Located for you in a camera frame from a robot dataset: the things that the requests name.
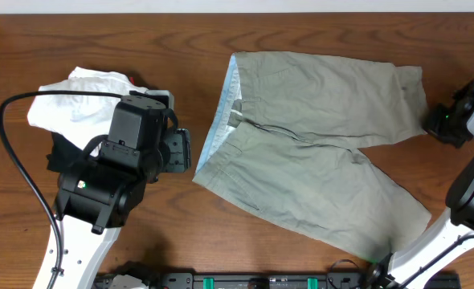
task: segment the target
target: green strip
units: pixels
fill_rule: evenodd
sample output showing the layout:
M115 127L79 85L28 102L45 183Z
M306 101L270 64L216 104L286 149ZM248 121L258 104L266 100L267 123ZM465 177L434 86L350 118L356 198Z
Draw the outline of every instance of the green strip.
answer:
M309 278L307 283L309 284L309 289L317 289L317 278Z
M214 278L205 278L203 280L203 289L214 289Z

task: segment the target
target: gray fabric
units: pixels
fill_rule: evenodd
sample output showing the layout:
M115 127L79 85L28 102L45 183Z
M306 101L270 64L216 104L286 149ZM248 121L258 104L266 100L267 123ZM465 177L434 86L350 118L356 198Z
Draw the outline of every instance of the gray fabric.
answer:
M419 67L289 52L235 58L242 100L232 108L242 118L231 119L244 121L194 182L370 261L424 231L428 211L357 150L423 133Z

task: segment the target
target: white wall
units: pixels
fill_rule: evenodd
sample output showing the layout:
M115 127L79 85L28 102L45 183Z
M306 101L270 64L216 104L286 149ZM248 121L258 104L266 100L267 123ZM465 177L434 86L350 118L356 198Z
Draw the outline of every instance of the white wall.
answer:
M0 14L474 12L474 0L0 0Z

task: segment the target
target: crumpled white fabric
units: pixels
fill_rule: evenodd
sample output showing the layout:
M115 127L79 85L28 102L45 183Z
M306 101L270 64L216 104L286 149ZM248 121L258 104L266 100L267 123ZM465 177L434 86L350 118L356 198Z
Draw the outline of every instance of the crumpled white fabric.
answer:
M111 92L125 96L130 91L144 93L148 88L136 87L121 73L77 67L67 80L42 86L39 90ZM79 149L84 149L94 136L108 134L119 101L105 96L36 96L27 119L31 126L60 133ZM97 153L98 149L95 149L92 155Z

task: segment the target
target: wooden surface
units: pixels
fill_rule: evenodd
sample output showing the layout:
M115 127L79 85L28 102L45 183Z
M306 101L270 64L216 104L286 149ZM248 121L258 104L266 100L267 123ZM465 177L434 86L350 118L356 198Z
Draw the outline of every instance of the wooden surface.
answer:
M139 14L0 15L0 103L67 78L76 66L118 71L138 85L176 96L192 136L193 168L162 174L108 253L102 271L128 260L197 272L324 272L352 258L316 240L251 216L191 179L235 51L296 51L423 67L430 106L474 76L474 14ZM57 192L46 171L50 133L26 120L31 100L12 104L7 133L49 202ZM474 154L429 136L364 152L433 214ZM49 224L0 142L0 288L31 287ZM474 250L448 267L474 288Z

